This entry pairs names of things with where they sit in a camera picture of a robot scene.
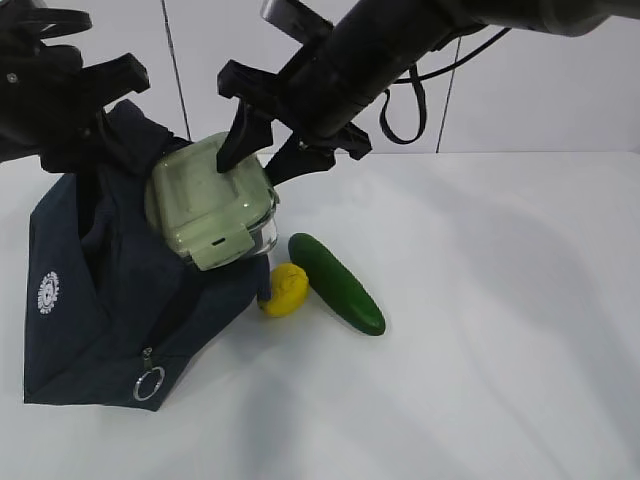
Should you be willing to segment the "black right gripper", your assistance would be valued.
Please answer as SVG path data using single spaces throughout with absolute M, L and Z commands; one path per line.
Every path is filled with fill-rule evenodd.
M 217 171 L 227 173 L 271 146 L 275 120 L 292 135 L 264 168 L 272 185 L 330 170 L 338 149 L 361 159 L 371 141 L 353 120 L 389 84 L 389 38 L 379 29 L 335 29 L 304 44 L 277 73 L 229 61 L 218 91 L 239 104 Z

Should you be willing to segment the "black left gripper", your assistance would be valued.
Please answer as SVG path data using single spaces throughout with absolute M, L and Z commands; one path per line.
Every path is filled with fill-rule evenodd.
M 39 155 L 91 135 L 100 115 L 105 148 L 131 175 L 148 175 L 151 124 L 142 112 L 102 112 L 150 88 L 131 53 L 85 68 L 80 50 L 48 45 L 22 27 L 1 31 L 1 161 Z

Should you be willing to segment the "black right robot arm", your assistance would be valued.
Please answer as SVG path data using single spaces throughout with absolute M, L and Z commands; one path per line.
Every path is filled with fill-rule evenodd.
M 226 173 L 273 144 L 272 123 L 291 131 L 266 172 L 272 184 L 331 169 L 335 153 L 368 155 L 353 120 L 394 83 L 421 84 L 426 54 L 488 26 L 578 37 L 611 17 L 636 19 L 636 1 L 359 1 L 331 23 L 301 1 L 266 1 L 264 20 L 300 43 L 277 73 L 229 61 L 218 92 L 238 109 L 217 154 Z

